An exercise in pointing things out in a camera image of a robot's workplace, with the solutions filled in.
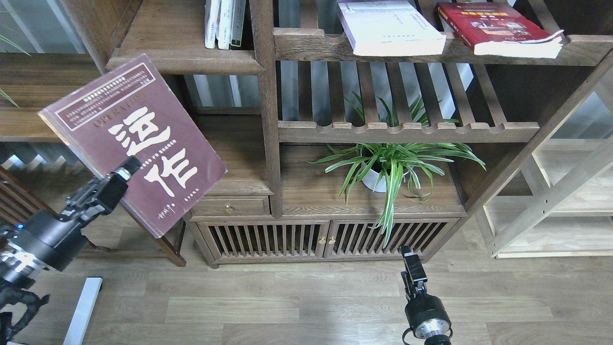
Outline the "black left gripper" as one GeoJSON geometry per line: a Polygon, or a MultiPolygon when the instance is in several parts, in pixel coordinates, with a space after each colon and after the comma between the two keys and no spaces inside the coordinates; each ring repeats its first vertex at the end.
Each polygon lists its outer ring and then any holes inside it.
{"type": "Polygon", "coordinates": [[[63,271],[88,244],[82,229],[114,210],[127,191],[127,182],[141,166],[136,156],[129,156],[116,168],[116,174],[91,179],[70,195],[59,214],[41,210],[12,230],[10,248],[1,254],[1,271],[63,271]]]}

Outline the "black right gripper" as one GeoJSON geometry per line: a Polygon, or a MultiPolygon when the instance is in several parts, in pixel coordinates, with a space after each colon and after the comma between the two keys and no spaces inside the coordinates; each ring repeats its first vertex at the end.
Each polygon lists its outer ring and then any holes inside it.
{"type": "Polygon", "coordinates": [[[415,338],[425,341],[450,341],[453,336],[452,323],[442,300],[427,293],[427,276],[417,254],[413,254],[409,245],[400,247],[403,256],[405,270],[401,277],[405,284],[407,305],[405,314],[409,328],[403,332],[401,340],[409,332],[415,338]]]}

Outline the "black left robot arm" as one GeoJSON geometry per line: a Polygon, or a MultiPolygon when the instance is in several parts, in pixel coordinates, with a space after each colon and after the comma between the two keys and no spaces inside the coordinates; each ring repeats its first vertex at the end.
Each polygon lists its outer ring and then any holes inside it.
{"type": "Polygon", "coordinates": [[[11,324],[12,314],[1,314],[1,343],[6,345],[24,329],[47,304],[49,296],[38,297],[30,291],[35,277],[44,270],[64,269],[88,244],[81,230],[100,215],[110,214],[125,195],[128,181],[141,166],[134,156],[128,157],[116,170],[102,178],[94,178],[66,200],[66,207],[53,214],[40,210],[24,223],[3,225],[2,237],[8,249],[1,253],[0,302],[22,303],[22,318],[11,324]]]}

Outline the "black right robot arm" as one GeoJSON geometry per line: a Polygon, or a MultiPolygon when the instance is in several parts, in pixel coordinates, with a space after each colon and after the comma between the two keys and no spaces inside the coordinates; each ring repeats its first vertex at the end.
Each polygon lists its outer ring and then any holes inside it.
{"type": "Polygon", "coordinates": [[[405,336],[412,332],[414,337],[424,339],[425,345],[450,345],[452,323],[442,300],[427,293],[427,276],[420,257],[408,245],[400,247],[400,251],[405,264],[401,277],[405,285],[405,314],[409,323],[401,340],[407,345],[405,336]]]}

